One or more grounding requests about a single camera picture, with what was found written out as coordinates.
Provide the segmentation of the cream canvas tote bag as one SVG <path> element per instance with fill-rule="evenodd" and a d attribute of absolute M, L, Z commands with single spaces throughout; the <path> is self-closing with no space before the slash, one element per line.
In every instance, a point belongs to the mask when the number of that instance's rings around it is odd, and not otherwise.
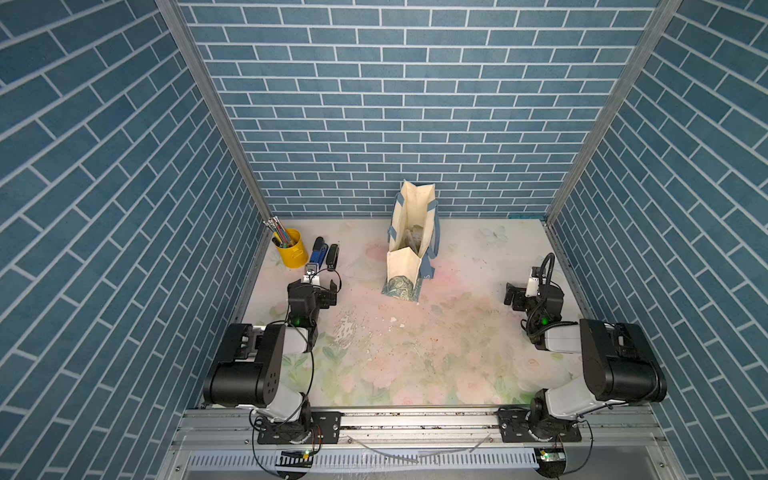
<path fill-rule="evenodd" d="M 417 302 L 423 281 L 435 276 L 433 262 L 439 253 L 440 223 L 434 184 L 403 181 L 395 197 L 387 239 L 382 293 Z"/>

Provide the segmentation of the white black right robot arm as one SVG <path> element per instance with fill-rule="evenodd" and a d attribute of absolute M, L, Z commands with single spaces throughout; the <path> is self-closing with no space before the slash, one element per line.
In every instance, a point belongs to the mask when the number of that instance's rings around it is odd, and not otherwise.
<path fill-rule="evenodd" d="M 504 304 L 523 312 L 526 336 L 540 351 L 581 357 L 582 374 L 542 389 L 530 404 L 532 427 L 566 426 L 585 414 L 614 406 L 658 403 L 667 396 L 664 373 L 642 328 L 593 319 L 564 320 L 564 292 L 531 278 L 506 285 Z"/>

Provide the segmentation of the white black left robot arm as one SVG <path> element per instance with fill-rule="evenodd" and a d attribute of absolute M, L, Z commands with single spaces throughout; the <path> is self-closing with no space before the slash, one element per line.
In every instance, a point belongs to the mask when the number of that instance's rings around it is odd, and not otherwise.
<path fill-rule="evenodd" d="M 204 401 L 252 407 L 276 427 L 309 428 L 309 391 L 295 391 L 281 383 L 282 361 L 286 355 L 313 354 L 319 313 L 337 304 L 339 290 L 334 281 L 324 287 L 297 280 L 287 286 L 284 319 L 263 327 L 229 325 L 203 383 Z"/>

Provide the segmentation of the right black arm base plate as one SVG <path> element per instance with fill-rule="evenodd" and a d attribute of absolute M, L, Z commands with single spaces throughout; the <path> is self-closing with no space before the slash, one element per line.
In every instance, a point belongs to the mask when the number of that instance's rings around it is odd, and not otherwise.
<path fill-rule="evenodd" d="M 582 440 L 575 421 L 551 417 L 544 410 L 502 406 L 496 411 L 496 417 L 504 443 L 574 443 Z"/>

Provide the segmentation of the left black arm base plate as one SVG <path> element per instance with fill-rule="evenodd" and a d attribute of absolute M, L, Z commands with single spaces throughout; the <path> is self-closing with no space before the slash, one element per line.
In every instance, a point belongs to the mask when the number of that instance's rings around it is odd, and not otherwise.
<path fill-rule="evenodd" d="M 295 421 L 283 423 L 261 414 L 253 418 L 259 445 L 337 444 L 342 413 L 339 411 L 311 411 L 300 413 Z"/>

